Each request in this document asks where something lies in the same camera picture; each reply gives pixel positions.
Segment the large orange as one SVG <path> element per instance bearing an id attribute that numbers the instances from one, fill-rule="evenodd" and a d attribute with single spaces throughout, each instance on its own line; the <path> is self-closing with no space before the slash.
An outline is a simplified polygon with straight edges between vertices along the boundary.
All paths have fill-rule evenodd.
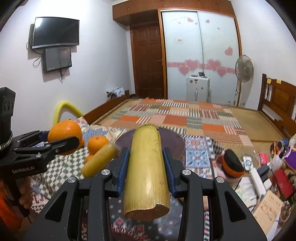
<path id="1" fill-rule="evenodd" d="M 79 146 L 68 152 L 64 152 L 61 156 L 73 154 L 76 150 L 84 147 L 84 139 L 80 126 L 73 120 L 63 120 L 55 124 L 48 133 L 48 142 L 58 141 L 64 138 L 75 136 L 79 139 Z"/>

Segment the white standing fan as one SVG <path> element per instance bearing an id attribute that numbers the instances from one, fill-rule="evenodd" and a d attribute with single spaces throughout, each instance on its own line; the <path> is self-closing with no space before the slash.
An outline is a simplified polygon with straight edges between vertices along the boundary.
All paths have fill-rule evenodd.
<path id="1" fill-rule="evenodd" d="M 238 107 L 241 99 L 242 85 L 251 81 L 254 75 L 252 60 L 247 55 L 241 55 L 236 60 L 235 75 L 237 78 L 237 85 L 235 90 L 234 105 Z"/>

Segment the open paper book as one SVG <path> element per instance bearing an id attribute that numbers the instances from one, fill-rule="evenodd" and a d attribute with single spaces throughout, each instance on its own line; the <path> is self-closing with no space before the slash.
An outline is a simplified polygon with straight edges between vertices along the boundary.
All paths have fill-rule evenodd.
<path id="1" fill-rule="evenodd" d="M 267 235 L 280 214 L 283 202 L 270 190 L 263 197 L 253 216 Z"/>

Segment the purple ceramic plate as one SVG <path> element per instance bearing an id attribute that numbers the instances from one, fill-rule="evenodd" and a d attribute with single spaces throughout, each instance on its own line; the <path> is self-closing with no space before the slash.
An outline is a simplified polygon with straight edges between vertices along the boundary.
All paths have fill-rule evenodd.
<path id="1" fill-rule="evenodd" d="M 116 140 L 116 145 L 118 145 L 121 148 L 131 148 L 132 136 L 134 132 L 135 130 L 130 130 L 122 134 Z M 159 134 L 161 137 L 162 148 L 169 148 L 172 157 L 176 160 L 183 162 L 186 150 L 184 138 L 178 135 L 176 132 L 169 130 L 167 128 L 159 128 Z"/>

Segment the small mandarin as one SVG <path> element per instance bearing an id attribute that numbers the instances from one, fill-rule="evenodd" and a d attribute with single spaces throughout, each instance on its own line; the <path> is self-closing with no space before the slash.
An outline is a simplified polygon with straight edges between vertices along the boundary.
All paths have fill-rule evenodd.
<path id="1" fill-rule="evenodd" d="M 89 154 L 89 155 L 86 157 L 85 162 L 87 163 L 92 157 L 93 157 L 93 155 L 92 155 L 92 154 Z"/>

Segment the black orange cap toy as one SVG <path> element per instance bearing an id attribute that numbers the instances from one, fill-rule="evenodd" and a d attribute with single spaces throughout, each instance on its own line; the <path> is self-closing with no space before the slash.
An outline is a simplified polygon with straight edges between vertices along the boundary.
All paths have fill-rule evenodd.
<path id="1" fill-rule="evenodd" d="M 227 176 L 231 178 L 240 178 L 244 175 L 245 169 L 236 154 L 231 149 L 227 149 L 224 152 L 221 163 L 224 173 Z"/>

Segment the wall mounted television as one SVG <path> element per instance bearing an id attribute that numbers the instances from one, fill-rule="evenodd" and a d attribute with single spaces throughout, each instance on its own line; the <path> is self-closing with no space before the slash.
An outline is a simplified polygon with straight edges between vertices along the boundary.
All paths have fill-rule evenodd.
<path id="1" fill-rule="evenodd" d="M 79 45 L 79 20 L 53 16 L 36 17 L 32 49 Z"/>

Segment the brown wooden door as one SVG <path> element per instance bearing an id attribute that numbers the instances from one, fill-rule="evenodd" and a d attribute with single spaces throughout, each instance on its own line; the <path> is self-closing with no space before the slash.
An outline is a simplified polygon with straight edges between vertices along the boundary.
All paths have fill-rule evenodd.
<path id="1" fill-rule="evenodd" d="M 141 98 L 165 98 L 165 82 L 159 23 L 130 27 L 135 94 Z"/>

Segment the white power strip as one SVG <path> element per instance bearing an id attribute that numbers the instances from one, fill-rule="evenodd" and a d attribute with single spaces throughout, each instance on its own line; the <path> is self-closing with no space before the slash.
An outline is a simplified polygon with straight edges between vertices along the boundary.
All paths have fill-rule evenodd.
<path id="1" fill-rule="evenodd" d="M 266 195 L 266 189 L 260 178 L 260 175 L 255 168 L 250 169 L 249 175 L 251 177 L 253 185 L 255 186 L 256 193 L 259 199 L 261 199 Z"/>

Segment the frosted glass wardrobe doors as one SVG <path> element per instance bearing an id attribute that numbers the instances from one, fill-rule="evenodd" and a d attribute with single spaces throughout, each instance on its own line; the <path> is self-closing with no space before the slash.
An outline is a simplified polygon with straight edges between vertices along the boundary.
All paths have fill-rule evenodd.
<path id="1" fill-rule="evenodd" d="M 186 80 L 204 72 L 210 78 L 208 103 L 234 105 L 239 54 L 233 17 L 207 11 L 161 12 L 169 99 L 186 100 Z"/>

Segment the wooden headboard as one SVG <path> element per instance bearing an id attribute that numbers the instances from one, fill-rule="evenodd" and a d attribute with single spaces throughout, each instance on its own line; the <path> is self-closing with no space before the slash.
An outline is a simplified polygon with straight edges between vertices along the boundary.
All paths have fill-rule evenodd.
<path id="1" fill-rule="evenodd" d="M 286 138 L 295 128 L 295 86 L 283 80 L 262 75 L 258 110 L 261 111 Z"/>

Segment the yellow sugarcane piece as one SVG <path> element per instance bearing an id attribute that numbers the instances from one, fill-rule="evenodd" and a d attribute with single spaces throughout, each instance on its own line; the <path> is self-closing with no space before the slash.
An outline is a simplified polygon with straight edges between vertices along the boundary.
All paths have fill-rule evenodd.
<path id="1" fill-rule="evenodd" d="M 118 152 L 119 148 L 116 144 L 108 143 L 104 145 L 81 169 L 83 177 L 91 178 L 101 172 L 116 157 Z"/>
<path id="2" fill-rule="evenodd" d="M 153 221 L 170 211 L 161 137 L 155 125 L 141 125 L 133 134 L 123 204 L 125 218 L 139 221 Z"/>

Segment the medium orange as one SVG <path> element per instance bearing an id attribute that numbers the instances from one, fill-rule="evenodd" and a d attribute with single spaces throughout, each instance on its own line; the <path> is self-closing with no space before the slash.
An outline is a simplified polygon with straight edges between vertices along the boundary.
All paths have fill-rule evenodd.
<path id="1" fill-rule="evenodd" d="M 88 140 L 87 147 L 91 155 L 95 155 L 109 140 L 102 135 L 95 135 Z"/>

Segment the small wall monitor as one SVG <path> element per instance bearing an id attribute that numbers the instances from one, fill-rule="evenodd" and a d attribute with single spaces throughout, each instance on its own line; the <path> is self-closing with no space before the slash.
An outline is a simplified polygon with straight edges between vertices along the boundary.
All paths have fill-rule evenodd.
<path id="1" fill-rule="evenodd" d="M 43 57 L 43 72 L 67 69 L 72 67 L 70 47 L 46 48 Z"/>

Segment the white appliance box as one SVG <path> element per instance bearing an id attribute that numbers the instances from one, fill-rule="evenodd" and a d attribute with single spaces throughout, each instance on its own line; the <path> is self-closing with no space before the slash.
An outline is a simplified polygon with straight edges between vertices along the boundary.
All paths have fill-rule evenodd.
<path id="1" fill-rule="evenodd" d="M 189 102 L 206 103 L 210 101 L 210 78 L 204 72 L 187 77 L 186 100 Z"/>

